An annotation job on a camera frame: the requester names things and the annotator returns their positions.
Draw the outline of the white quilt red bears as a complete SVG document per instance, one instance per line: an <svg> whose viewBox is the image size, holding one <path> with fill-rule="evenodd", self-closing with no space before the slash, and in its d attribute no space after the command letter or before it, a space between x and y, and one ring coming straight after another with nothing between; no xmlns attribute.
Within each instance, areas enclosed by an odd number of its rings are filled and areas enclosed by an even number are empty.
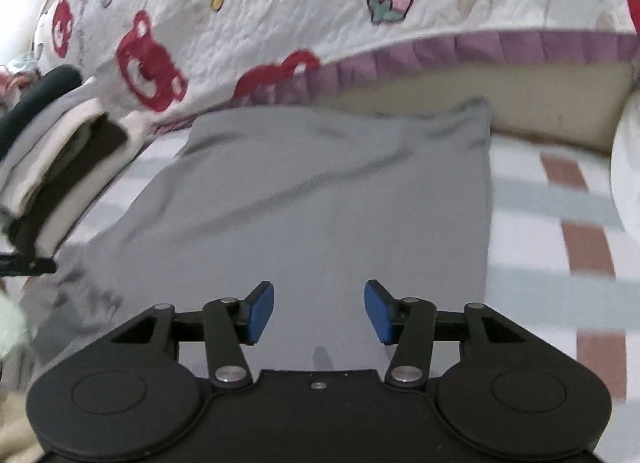
<svg viewBox="0 0 640 463"><path fill-rule="evenodd" d="M639 57L639 0L56 0L42 70L96 81L113 116L158 132L228 104L283 104L465 62Z"/></svg>

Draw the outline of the plaid bed sheet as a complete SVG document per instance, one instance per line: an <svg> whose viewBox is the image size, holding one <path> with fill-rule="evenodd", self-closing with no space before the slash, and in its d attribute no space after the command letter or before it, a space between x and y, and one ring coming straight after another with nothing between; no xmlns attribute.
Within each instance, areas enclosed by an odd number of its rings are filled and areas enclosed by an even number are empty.
<svg viewBox="0 0 640 463"><path fill-rule="evenodd" d="M190 137L157 139L91 210L66 246L110 228ZM639 246L618 219L608 161L582 151L490 137L491 219L479 301L584 363L608 385L613 418L598 446L609 462L639 457ZM15 279L23 301L36 282ZM25 388L38 371L32 341L2 368Z"/></svg>

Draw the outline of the stack of folded clothes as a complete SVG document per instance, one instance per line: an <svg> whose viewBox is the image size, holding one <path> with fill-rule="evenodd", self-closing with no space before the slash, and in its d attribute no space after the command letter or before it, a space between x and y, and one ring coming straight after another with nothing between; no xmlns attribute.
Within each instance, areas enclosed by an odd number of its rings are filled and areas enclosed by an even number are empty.
<svg viewBox="0 0 640 463"><path fill-rule="evenodd" d="M116 118L94 79L61 66L1 118L1 229L18 252L49 257L143 149L150 119Z"/></svg>

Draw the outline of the grey garment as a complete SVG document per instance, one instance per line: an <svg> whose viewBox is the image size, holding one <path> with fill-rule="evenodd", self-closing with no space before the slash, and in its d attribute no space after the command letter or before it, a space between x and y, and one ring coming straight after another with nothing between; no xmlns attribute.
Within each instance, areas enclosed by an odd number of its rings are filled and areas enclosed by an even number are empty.
<svg viewBox="0 0 640 463"><path fill-rule="evenodd" d="M253 371L384 369L369 280L445 310L484 296L490 117L483 98L428 116L203 116L114 225L26 290L37 371L153 305L198 310L262 281L276 304Z"/></svg>

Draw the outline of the floral pillow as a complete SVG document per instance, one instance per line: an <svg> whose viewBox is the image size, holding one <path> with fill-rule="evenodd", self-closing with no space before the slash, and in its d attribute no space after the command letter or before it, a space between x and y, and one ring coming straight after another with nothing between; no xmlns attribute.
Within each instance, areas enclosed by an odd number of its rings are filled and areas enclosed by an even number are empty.
<svg viewBox="0 0 640 463"><path fill-rule="evenodd" d="M640 235L639 92L628 98L616 127L611 156L611 191L620 222L634 240Z"/></svg>

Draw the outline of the beige mattress side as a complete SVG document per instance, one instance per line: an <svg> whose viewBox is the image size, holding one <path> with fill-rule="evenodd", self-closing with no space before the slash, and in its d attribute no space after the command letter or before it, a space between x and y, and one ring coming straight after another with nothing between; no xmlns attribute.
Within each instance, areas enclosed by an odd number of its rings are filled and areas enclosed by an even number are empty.
<svg viewBox="0 0 640 463"><path fill-rule="evenodd" d="M410 114L440 111L472 97L494 108L492 128L502 134L608 153L627 98L636 87L637 66L463 64L397 76L337 95L314 99L321 107Z"/></svg>

